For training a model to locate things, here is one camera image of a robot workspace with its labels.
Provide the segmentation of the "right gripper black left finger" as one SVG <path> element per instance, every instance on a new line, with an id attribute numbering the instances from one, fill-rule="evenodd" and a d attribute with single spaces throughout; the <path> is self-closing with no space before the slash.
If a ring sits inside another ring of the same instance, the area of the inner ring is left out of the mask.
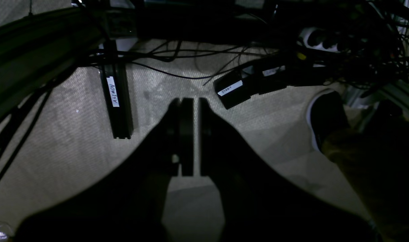
<path id="1" fill-rule="evenodd" d="M 111 173 L 26 218 L 18 242 L 168 242 L 168 185 L 180 164 L 193 174 L 193 102 L 175 98 L 160 122 Z"/>

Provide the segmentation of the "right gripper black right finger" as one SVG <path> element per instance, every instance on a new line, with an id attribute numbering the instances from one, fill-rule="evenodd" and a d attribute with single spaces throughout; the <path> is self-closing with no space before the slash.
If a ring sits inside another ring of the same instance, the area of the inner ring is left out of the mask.
<path id="1" fill-rule="evenodd" d="M 305 192 L 273 170 L 241 134 L 199 99 L 201 172 L 216 185 L 221 242 L 373 242 L 359 216 Z"/>

